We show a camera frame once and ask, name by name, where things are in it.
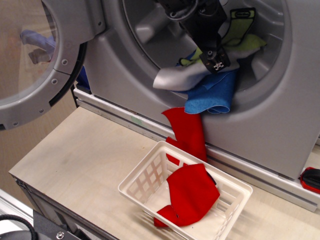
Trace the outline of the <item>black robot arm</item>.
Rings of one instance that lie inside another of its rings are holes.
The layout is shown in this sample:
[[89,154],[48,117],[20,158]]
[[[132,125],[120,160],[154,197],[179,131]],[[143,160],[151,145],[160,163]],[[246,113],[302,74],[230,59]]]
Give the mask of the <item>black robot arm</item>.
[[227,15],[218,0],[160,0],[159,3],[166,16],[179,22],[201,50],[199,58],[211,73],[231,65],[219,34]]

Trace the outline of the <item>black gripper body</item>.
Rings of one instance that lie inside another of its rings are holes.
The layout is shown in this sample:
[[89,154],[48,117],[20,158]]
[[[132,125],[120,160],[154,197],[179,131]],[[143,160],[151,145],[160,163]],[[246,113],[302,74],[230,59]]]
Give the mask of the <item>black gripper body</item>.
[[205,48],[217,49],[222,46],[219,30],[227,20],[227,15],[218,0],[196,0],[195,3],[195,12],[180,23],[201,51],[199,58],[203,62]]

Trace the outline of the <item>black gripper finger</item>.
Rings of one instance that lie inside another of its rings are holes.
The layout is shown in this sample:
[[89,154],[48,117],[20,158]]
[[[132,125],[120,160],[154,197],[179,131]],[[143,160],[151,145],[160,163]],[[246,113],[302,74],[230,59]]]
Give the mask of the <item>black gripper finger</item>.
[[205,48],[202,53],[202,63],[212,74],[217,74],[231,65],[229,57],[222,46],[217,49]]

